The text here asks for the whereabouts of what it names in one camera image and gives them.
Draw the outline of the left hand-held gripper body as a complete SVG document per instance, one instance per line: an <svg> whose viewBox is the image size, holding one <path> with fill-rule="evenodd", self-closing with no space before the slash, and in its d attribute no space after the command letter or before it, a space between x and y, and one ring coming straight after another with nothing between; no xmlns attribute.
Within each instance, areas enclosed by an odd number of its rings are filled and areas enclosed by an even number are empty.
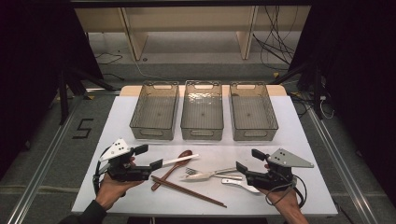
<svg viewBox="0 0 396 224"><path fill-rule="evenodd" d="M124 139L119 138L106 148L98 160L98 174L108 173L113 180L120 182L148 180L152 172L150 166L132 166L134 155Z"/></svg>

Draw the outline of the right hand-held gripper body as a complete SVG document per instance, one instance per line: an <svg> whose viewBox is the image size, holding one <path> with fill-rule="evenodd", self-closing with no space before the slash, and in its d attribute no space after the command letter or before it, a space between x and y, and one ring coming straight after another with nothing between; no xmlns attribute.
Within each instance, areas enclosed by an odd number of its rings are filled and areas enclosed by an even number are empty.
<svg viewBox="0 0 396 224"><path fill-rule="evenodd" d="M292 167L313 168L314 164L302 159L286 149L279 148L273 154L267 155L267 173L247 171L247 184L255 188L267 190L286 190L293 184Z"/></svg>

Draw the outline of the white utensil with holed handle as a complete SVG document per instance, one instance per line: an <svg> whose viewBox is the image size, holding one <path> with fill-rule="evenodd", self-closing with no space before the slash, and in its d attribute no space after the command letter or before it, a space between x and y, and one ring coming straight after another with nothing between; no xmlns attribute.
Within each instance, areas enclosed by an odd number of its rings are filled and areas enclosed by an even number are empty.
<svg viewBox="0 0 396 224"><path fill-rule="evenodd" d="M229 179L229 178L222 178L221 183L225 184L225 185L239 186L239 187L246 189L252 193L261 193L259 190L257 190L256 188L254 188L252 186L249 186L246 182L244 182L242 180L233 180L233 179Z"/></svg>

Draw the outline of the brown spoon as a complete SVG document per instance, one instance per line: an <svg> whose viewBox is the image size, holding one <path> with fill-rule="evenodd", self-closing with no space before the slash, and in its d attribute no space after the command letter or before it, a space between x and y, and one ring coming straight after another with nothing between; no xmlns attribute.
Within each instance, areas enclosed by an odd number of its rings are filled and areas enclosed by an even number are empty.
<svg viewBox="0 0 396 224"><path fill-rule="evenodd" d="M185 150L184 152L182 152L179 155L179 158L183 158L183 157L187 157L187 156L191 156L191 155L192 155L192 151L191 150ZM175 162L173 167L170 170L168 170L165 175L163 175L162 180L166 180L169 177L169 175L172 174L177 168L180 168L180 167L186 165L187 163L189 163L190 160L191 159L186 159L186 160L183 160L183 161ZM151 187L151 190L155 191L160 185L161 185L161 183L155 182L153 184L153 186Z"/></svg>

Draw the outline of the white chopstick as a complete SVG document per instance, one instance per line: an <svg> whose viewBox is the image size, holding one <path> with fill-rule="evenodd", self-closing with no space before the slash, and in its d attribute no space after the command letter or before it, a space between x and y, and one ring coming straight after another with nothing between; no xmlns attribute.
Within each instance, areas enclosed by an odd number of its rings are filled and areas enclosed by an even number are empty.
<svg viewBox="0 0 396 224"><path fill-rule="evenodd" d="M185 156L185 157L173 159L173 160L170 160L170 161L163 161L163 166L167 165L167 164L176 163L176 162L179 162L179 161L190 160L190 159L193 159L193 158L196 158L196 157L199 157L199 156L200 156L199 154L193 154L193 155L190 155L190 156Z"/></svg>

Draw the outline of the metal fork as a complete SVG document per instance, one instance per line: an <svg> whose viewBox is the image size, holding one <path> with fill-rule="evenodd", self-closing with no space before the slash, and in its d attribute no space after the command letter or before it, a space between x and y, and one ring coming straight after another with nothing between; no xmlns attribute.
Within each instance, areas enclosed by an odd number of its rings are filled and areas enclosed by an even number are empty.
<svg viewBox="0 0 396 224"><path fill-rule="evenodd" d="M211 172L202 172L202 171L198 171L195 169L191 169L189 167L186 168L186 173L188 175L218 175L218 174L225 174L225 173L229 173L229 172L235 172L236 168L227 168L227 169L221 169L221 170L217 170L217 171L211 171Z"/></svg>

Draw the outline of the clear grey plastic bin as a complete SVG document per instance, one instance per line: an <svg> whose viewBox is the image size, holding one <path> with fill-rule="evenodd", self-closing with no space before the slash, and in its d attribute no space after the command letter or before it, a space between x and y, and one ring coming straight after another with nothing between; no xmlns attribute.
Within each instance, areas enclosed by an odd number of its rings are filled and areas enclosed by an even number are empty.
<svg viewBox="0 0 396 224"><path fill-rule="evenodd" d="M220 141L224 129L222 86L217 80L188 80L180 128L184 140Z"/></svg>
<svg viewBox="0 0 396 224"><path fill-rule="evenodd" d="M232 82L229 91L234 141L272 141L276 114L264 82Z"/></svg>
<svg viewBox="0 0 396 224"><path fill-rule="evenodd" d="M173 140L178 103L177 82L145 81L130 122L134 138Z"/></svg>

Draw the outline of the white spoon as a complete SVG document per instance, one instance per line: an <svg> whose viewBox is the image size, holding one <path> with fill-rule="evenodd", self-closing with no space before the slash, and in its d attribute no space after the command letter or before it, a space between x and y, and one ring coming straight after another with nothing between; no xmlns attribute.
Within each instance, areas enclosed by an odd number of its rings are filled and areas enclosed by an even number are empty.
<svg viewBox="0 0 396 224"><path fill-rule="evenodd" d="M199 173L193 175L183 175L180 179L182 181L204 181L209 179L212 175L212 173Z"/></svg>

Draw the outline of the person's left hand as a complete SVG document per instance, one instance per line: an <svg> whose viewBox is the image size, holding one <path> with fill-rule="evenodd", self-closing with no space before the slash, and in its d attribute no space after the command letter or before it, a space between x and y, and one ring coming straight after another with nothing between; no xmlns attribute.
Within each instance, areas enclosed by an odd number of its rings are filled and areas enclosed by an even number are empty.
<svg viewBox="0 0 396 224"><path fill-rule="evenodd" d="M142 183L143 181L120 182L113 180L109 174L105 174L102 182L100 183L100 188L95 200L104 208L105 211L107 211L122 195L126 193L128 189L136 187Z"/></svg>

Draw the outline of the person's right hand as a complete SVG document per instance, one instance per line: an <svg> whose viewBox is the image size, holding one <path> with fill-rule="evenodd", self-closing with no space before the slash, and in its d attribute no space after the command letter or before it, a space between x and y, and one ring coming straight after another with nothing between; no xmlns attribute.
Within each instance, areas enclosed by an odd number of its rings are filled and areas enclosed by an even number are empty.
<svg viewBox="0 0 396 224"><path fill-rule="evenodd" d="M265 195L265 200L269 202L276 210L283 216L284 213L290 213L292 211L300 211L297 203L296 192L288 188L286 191L270 191L267 189L258 190Z"/></svg>

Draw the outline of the white table sheet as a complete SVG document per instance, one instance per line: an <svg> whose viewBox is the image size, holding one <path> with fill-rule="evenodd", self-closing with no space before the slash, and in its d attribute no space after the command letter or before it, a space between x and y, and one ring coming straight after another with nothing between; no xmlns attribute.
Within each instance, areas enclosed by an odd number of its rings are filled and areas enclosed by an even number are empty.
<svg viewBox="0 0 396 224"><path fill-rule="evenodd" d="M291 99L288 96L273 96L271 101L279 128L274 139L270 142L235 142L231 127L229 101L225 99L223 101L224 130L220 141L209 143L185 141L181 137L180 130L175 130L173 140L151 142L148 152L139 155L136 158L136 163L147 165L159 159L171 160L189 149L193 154L200 155L188 163L192 169L204 172L215 171L233 167L239 161L250 171L262 172L264 162L253 158L251 149L257 148L264 153L272 154L277 149L284 148L315 165L313 168L294 168L292 170L295 175L301 178L298 189L307 193L302 212L308 217L335 216L337 211L332 197L319 168L316 166L316 159ZM133 96L115 98L72 208L74 213L83 211L94 198L92 175L102 152L120 137L131 147L141 144L134 138L129 127L136 102L137 99ZM168 180L221 202L222 205L200 200L166 186L152 191L153 182L148 180L128 190L126 195L109 212L117 215L143 217L267 217L277 213L261 194L252 193L238 186L222 184L221 180L215 177L198 182L182 181L180 178L184 174L185 169L178 168L168 177Z"/></svg>

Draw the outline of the wooden table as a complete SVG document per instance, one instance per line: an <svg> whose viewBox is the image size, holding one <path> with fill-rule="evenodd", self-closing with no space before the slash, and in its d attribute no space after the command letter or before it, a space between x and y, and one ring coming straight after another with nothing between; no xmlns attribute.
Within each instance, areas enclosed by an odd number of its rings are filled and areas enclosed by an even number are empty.
<svg viewBox="0 0 396 224"><path fill-rule="evenodd" d="M267 85L268 94L270 96L286 96L287 92L281 85ZM228 85L222 86L222 93L229 94L230 87ZM138 96L141 91L141 86L124 86L120 90L120 96Z"/></svg>

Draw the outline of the black metal stand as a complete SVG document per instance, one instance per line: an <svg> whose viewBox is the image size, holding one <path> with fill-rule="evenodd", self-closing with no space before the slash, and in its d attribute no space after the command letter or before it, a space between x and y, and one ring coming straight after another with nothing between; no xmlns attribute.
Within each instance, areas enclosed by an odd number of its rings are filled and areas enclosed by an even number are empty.
<svg viewBox="0 0 396 224"><path fill-rule="evenodd" d="M118 91L119 88L105 83L102 79L94 77L89 73L77 69L76 67L68 67L60 72L58 75L58 91L61 101L61 120L60 124L63 125L69 116L69 106L67 101L67 89L69 88L76 96L82 96L87 92L81 80L88 79L91 83L102 87L107 91Z"/></svg>
<svg viewBox="0 0 396 224"><path fill-rule="evenodd" d="M270 84L279 85L298 74L302 75L299 79L298 89L305 91L309 86L313 87L313 109L318 118L323 119L321 112L322 100L320 99L322 94L321 71L316 63L302 63L301 65L290 69L283 76L277 77L275 80L271 81Z"/></svg>

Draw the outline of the black curtain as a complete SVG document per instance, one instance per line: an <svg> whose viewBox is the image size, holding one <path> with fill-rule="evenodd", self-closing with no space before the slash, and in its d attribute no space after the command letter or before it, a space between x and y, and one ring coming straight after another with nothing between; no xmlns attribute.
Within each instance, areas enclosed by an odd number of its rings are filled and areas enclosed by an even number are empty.
<svg viewBox="0 0 396 224"><path fill-rule="evenodd" d="M103 77L70 0L0 0L0 179L70 71Z"/></svg>
<svg viewBox="0 0 396 224"><path fill-rule="evenodd" d="M396 206L396 0L309 0L291 68L315 60L336 114Z"/></svg>

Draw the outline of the beige wooden desk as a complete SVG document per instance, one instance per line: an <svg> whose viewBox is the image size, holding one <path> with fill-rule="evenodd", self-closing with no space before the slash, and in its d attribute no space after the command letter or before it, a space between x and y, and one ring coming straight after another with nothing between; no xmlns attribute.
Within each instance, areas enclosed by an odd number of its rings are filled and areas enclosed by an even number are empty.
<svg viewBox="0 0 396 224"><path fill-rule="evenodd" d="M234 32L241 57L255 31L301 31L309 6L78 8L86 33L123 33L132 58L141 58L150 32Z"/></svg>

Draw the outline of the metal floor rail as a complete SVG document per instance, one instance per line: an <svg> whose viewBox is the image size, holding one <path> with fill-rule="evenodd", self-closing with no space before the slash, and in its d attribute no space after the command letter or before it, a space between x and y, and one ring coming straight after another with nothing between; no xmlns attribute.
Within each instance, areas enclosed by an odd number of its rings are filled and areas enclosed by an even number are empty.
<svg viewBox="0 0 396 224"><path fill-rule="evenodd" d="M66 136L81 98L69 101L69 115L58 120L60 103L52 103L31 139L0 181L0 201L6 214L0 224L22 224Z"/></svg>
<svg viewBox="0 0 396 224"><path fill-rule="evenodd" d="M352 176L352 173L348 169L346 161L343 159L340 151L338 150L337 145L334 143L330 132L325 126L324 122L318 118L315 111L310 109L309 117L311 118L313 124L316 127L318 134L324 146L329 153L329 156L340 175L344 186L351 198L351 201L354 203L361 219L364 224L378 224L378 220L375 217L374 210L372 209L369 201L364 196L363 191L359 187L357 181Z"/></svg>

